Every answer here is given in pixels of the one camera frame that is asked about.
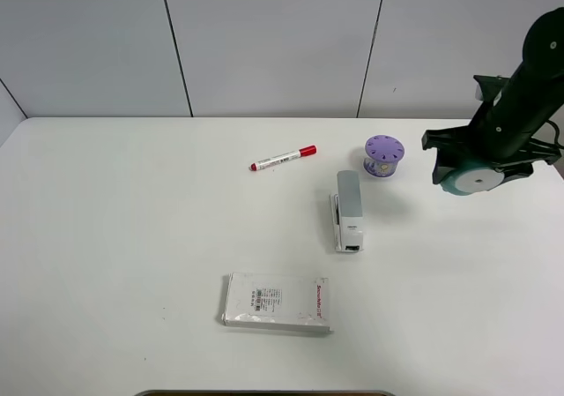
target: red marker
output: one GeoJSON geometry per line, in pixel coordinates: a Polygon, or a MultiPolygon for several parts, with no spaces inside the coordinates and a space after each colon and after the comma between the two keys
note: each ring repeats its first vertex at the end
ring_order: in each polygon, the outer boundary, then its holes
{"type": "Polygon", "coordinates": [[[274,165],[282,164],[284,162],[288,162],[288,161],[291,161],[291,160],[301,158],[302,156],[313,155],[316,152],[317,152],[317,148],[315,146],[304,147],[303,149],[300,149],[299,151],[284,153],[283,155],[275,156],[273,158],[268,158],[267,160],[255,162],[254,164],[251,164],[250,169],[252,171],[257,171],[259,169],[265,169],[265,168],[268,168],[268,167],[272,167],[274,165]]]}

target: white wall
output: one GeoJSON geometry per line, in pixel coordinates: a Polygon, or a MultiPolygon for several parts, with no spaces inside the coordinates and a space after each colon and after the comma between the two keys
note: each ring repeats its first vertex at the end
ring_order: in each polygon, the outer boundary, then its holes
{"type": "Polygon", "coordinates": [[[564,0],[383,0],[360,116],[471,117],[474,74],[510,76],[564,0]]]}
{"type": "Polygon", "coordinates": [[[195,116],[356,116],[380,0],[168,0],[195,116]]]}
{"type": "Polygon", "coordinates": [[[189,116],[163,0],[0,0],[0,74],[29,116],[189,116]]]}
{"type": "Polygon", "coordinates": [[[0,146],[26,118],[0,82],[0,146]]]}

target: barcode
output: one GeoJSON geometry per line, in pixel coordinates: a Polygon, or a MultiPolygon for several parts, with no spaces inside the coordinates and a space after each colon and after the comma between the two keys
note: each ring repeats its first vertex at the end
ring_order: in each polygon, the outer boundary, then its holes
{"type": "Polygon", "coordinates": [[[263,299],[263,291],[256,290],[255,310],[261,310],[261,300],[263,299]]]}

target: cable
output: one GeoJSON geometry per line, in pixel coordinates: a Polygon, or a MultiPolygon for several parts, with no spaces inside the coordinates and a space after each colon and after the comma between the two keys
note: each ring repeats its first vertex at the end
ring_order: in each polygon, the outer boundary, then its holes
{"type": "Polygon", "coordinates": [[[560,139],[560,127],[558,126],[558,124],[553,120],[547,120],[546,123],[552,125],[554,129],[554,144],[559,147],[559,149],[564,149],[564,146],[561,145],[558,141],[560,139]]]}

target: product label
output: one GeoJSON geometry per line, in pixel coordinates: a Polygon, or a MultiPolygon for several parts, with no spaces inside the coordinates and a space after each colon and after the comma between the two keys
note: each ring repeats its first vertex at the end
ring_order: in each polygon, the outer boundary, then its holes
{"type": "Polygon", "coordinates": [[[252,291],[250,306],[254,312],[277,312],[282,308],[282,289],[256,288],[252,291]]]}
{"type": "Polygon", "coordinates": [[[317,316],[319,318],[322,317],[321,315],[321,286],[317,285],[317,316]]]}
{"type": "Polygon", "coordinates": [[[274,158],[269,158],[268,160],[262,160],[255,162],[256,169],[264,169],[269,167],[274,167],[275,165],[282,164],[291,160],[300,158],[300,151],[285,153],[280,156],[275,156],[274,158]]]}

